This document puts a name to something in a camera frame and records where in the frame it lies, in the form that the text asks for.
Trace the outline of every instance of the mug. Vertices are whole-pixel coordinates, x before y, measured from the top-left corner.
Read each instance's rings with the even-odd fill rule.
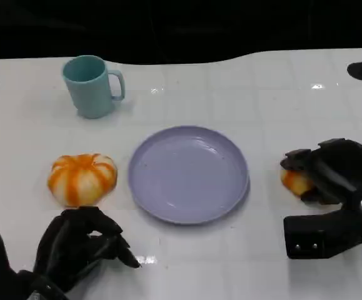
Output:
[[[113,96],[109,75],[119,79],[121,95]],[[103,59],[82,55],[68,61],[63,67],[63,78],[78,113],[88,119],[100,118],[114,109],[113,101],[125,97],[125,82],[120,71],[107,70]]]

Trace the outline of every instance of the pumpkin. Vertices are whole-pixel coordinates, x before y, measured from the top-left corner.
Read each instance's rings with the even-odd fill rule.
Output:
[[[114,161],[101,154],[63,155],[51,168],[48,187],[64,206],[91,206],[117,183]]]
[[[281,181],[287,189],[298,197],[314,187],[314,184],[310,179],[301,172],[296,171],[282,169]]]

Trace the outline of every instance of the plate rim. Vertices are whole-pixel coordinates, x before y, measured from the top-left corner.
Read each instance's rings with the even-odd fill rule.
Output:
[[[174,219],[171,218],[166,218],[166,217],[162,217],[160,215],[157,215],[156,213],[152,212],[150,209],[146,208],[145,205],[142,204],[142,202],[138,199],[138,197],[136,197],[135,192],[134,192],[134,188],[133,185],[131,184],[131,166],[134,165],[133,161],[135,158],[136,153],[145,145],[147,144],[150,140],[154,139],[156,136],[165,133],[166,131],[170,131],[170,130],[174,130],[174,129],[199,129],[199,130],[203,130],[203,131],[211,131],[212,133],[218,134],[220,135],[222,138],[224,138],[225,140],[227,140],[238,152],[238,154],[241,156],[242,160],[243,160],[243,166],[246,169],[246,180],[244,182],[244,186],[241,190],[241,194],[239,195],[239,197],[237,198],[237,200],[235,200],[234,204],[231,205],[229,208],[227,208],[226,210],[222,211],[221,213],[219,213],[218,215],[215,215],[214,217],[211,217],[209,219],[206,219],[204,221],[176,221]],[[133,151],[133,154],[131,156],[131,159],[129,160],[128,163],[128,168],[127,168],[127,172],[128,172],[128,187],[129,190],[131,191],[131,195],[132,195],[132,199],[133,201],[141,208],[143,209],[146,213],[149,213],[151,216],[155,217],[156,219],[159,219],[161,221],[167,222],[167,223],[172,223],[172,224],[179,224],[179,225],[196,225],[196,224],[204,224],[204,223],[209,223],[212,221],[215,221],[221,217],[226,216],[228,213],[230,213],[239,203],[241,203],[242,200],[244,200],[245,198],[247,198],[249,192],[250,192],[250,173],[249,173],[249,167],[248,167],[248,163],[246,158],[244,157],[242,151],[240,150],[240,148],[234,143],[232,142],[232,140],[230,140],[228,137],[226,137],[224,134],[218,132],[217,130],[213,130],[213,129],[209,129],[206,127],[202,127],[202,126],[193,126],[193,125],[182,125],[182,126],[173,126],[173,127],[169,127],[166,129],[162,129],[158,132],[155,132],[153,134],[151,134],[150,136],[148,136],[143,142],[141,142],[136,149]]]

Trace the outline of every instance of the white table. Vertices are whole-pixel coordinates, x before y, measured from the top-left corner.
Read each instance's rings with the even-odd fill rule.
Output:
[[[285,216],[308,207],[281,185],[279,161],[297,148],[345,137],[362,143],[362,81],[346,72],[362,49],[280,51],[185,66],[131,66],[127,97],[97,120],[76,114],[61,79],[66,58],[0,60],[0,233],[15,270],[31,269],[38,242],[62,208],[46,179],[62,154],[103,153],[119,168],[99,207],[124,229],[143,262],[105,264],[73,300],[362,300],[362,245],[328,260],[291,261]],[[217,130],[250,168],[248,200],[206,226],[172,226],[131,199],[127,165],[150,134],[178,124]]]

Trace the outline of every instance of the plate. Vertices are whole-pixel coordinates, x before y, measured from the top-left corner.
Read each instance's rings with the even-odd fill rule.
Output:
[[[225,215],[245,197],[249,172],[228,138],[181,126],[160,131],[137,148],[128,182],[134,201],[153,216],[199,224]]]

